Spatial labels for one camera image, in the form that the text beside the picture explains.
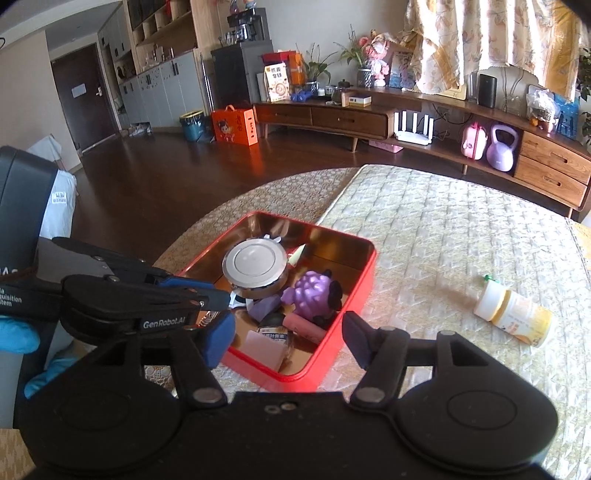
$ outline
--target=wooden drawer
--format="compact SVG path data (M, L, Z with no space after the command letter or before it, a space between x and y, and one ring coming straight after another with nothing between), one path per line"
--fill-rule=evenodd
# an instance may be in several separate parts
M304 105L255 105L256 121L261 124L312 125L310 107Z
M581 182L523 156L520 156L517 162L515 178L556 195L576 206L581 205L587 190L587 187Z
M524 132L521 155L589 185L591 161L545 138Z
M311 110L315 127L382 139L389 138L394 133L394 123L386 115L344 108L312 107Z

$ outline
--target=white wall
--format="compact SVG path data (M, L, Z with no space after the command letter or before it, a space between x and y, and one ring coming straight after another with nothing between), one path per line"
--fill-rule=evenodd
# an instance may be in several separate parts
M71 41L69 43L66 43L65 45L50 50L49 59L51 61L54 61L55 59L68 55L73 51L80 50L81 48L87 47L88 45L92 45L93 43L97 43L98 41L98 34L91 33L90 35L78 38L77 40Z
M340 48L333 42L348 44L349 25L358 36L369 35L375 28L379 33L396 35L404 27L406 0L258 0L258 7L265 7L269 33L276 50L309 50L312 42L320 45L321 53L328 55ZM222 30L229 29L226 17L229 3L218 6ZM348 67L346 61L331 65L332 83L343 78L353 82L356 67ZM327 83L322 76L321 83Z
M26 150L53 134L64 166L80 163L51 71L45 31L0 50L0 145Z

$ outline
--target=red tin box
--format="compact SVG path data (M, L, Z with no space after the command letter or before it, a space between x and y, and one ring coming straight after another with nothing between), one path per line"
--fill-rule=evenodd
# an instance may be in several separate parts
M234 245L248 238L270 234L281 236L281 245L289 253L306 245L297 267L290 272L291 285L306 271L331 269L344 291L343 308L321 344L297 338L294 353L279 372L260 364L240 351L249 330L257 324L244 309L235 310L236 338L222 362L252 382L271 392L315 391L333 365L343 346L341 322L347 310L361 313L374 280L375 247L369 240L265 212L244 216L207 247L177 275L211 282L230 291L222 274L222 260Z

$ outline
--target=purple figurine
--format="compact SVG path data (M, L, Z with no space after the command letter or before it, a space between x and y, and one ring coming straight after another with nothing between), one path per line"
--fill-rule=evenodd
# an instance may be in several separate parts
M332 281L331 276L330 270L323 274L308 271L295 282L294 288L285 289L281 301L285 305L295 304L294 313L311 322L329 319L341 308L343 296L339 282Z

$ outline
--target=black speaker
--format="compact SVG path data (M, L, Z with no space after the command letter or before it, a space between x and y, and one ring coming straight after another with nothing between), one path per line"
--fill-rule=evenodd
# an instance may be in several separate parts
M478 78L478 105L496 106L496 77L480 74Z

